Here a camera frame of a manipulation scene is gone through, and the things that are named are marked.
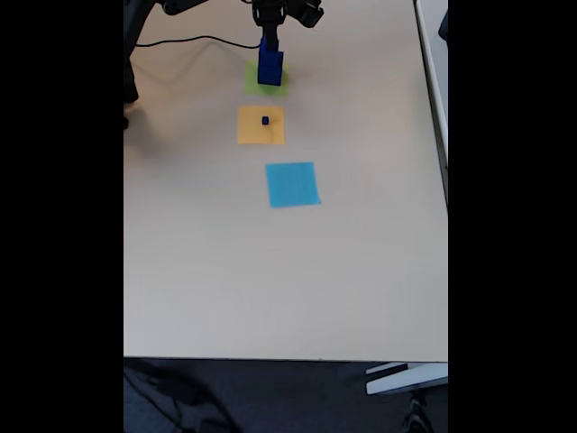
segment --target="black cable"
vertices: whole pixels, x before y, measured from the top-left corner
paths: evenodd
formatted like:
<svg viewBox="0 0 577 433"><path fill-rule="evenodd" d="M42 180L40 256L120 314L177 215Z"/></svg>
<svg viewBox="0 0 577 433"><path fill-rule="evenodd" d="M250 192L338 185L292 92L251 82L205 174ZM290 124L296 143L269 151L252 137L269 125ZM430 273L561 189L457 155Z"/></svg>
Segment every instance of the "black cable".
<svg viewBox="0 0 577 433"><path fill-rule="evenodd" d="M166 413L158 404L156 404L156 402L151 399L148 395L146 395L141 389L139 389L134 383L133 381L130 380L130 378L126 375L126 373L124 373L124 379L126 379L126 381L128 382L128 384L131 386L131 388L141 397L143 397L147 402L149 402L154 409L156 409L164 418L166 418L168 421L170 421L172 424L174 424L176 427L180 428L181 430L184 430L184 428L180 425L179 422L177 422L175 419L173 419L168 413Z"/></svg>
<svg viewBox="0 0 577 433"><path fill-rule="evenodd" d="M153 42L153 43L137 43L136 46L139 48L148 48L148 47L154 47L156 45L160 45L162 43L190 42L190 41L196 41L197 39L203 39L203 38L214 39L215 41L228 43L229 45L233 45L235 47L247 48L249 50L255 50L261 46L260 42L258 45L254 45L254 46L242 45L241 43L225 41L224 39L217 38L216 36L209 36L206 34L203 34L202 36L195 36L194 38L187 38L187 39L167 39L166 41L157 41L157 42Z"/></svg>

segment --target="dark floor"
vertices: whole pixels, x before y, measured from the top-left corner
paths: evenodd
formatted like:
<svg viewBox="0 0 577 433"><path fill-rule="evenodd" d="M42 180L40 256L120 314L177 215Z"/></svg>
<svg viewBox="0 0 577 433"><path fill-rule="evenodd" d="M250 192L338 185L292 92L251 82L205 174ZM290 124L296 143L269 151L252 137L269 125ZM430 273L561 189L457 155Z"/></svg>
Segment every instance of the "dark floor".
<svg viewBox="0 0 577 433"><path fill-rule="evenodd" d="M203 382L229 410L242 433L400 433L410 394L367 396L366 363L155 360ZM136 383L170 414L170 399ZM435 433L448 431L448 385L425 390ZM196 428L212 412L185 409ZM126 433L170 433L173 426L124 381Z"/></svg>

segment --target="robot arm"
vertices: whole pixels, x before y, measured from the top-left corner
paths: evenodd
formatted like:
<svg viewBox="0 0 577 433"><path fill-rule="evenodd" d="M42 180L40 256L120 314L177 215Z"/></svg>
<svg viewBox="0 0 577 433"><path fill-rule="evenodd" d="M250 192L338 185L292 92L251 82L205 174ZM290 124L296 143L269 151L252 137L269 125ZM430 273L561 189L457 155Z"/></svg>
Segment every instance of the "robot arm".
<svg viewBox="0 0 577 433"><path fill-rule="evenodd" d="M154 4L162 5L168 15L176 15L208 0L124 0L124 65L141 34L144 22ZM277 27L288 14L305 27L311 28L323 16L321 0L252 0L252 17L262 27L267 43L278 43Z"/></svg>

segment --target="blue block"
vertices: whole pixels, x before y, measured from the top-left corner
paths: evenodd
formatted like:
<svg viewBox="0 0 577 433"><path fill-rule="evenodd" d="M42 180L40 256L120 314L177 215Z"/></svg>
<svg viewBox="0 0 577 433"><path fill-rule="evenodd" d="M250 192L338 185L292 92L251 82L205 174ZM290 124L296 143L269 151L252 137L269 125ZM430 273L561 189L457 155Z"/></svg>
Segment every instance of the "blue block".
<svg viewBox="0 0 577 433"><path fill-rule="evenodd" d="M270 207L320 204L312 162L267 164L266 172Z"/></svg>
<svg viewBox="0 0 577 433"><path fill-rule="evenodd" d="M282 68L259 68L257 81L259 84L280 86L282 80Z"/></svg>
<svg viewBox="0 0 577 433"><path fill-rule="evenodd" d="M284 59L284 52L279 51L279 45L274 47L274 50L267 48L265 38L261 39L261 47L259 48L259 65L257 81L259 84L268 84L270 86L280 86L282 81L282 61Z"/></svg>

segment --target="table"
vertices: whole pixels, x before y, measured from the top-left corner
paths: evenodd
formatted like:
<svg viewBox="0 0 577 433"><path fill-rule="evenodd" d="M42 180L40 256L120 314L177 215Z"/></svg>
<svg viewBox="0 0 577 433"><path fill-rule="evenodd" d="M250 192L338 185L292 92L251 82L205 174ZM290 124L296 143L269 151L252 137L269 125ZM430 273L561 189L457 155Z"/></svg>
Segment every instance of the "table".
<svg viewBox="0 0 577 433"><path fill-rule="evenodd" d="M408 0L324 2L279 28L286 97L247 96L257 51L136 49L124 132L124 355L446 362L448 217ZM140 42L261 33L250 6L155 6ZM283 105L285 145L236 142ZM265 164L313 161L321 205L272 209Z"/></svg>

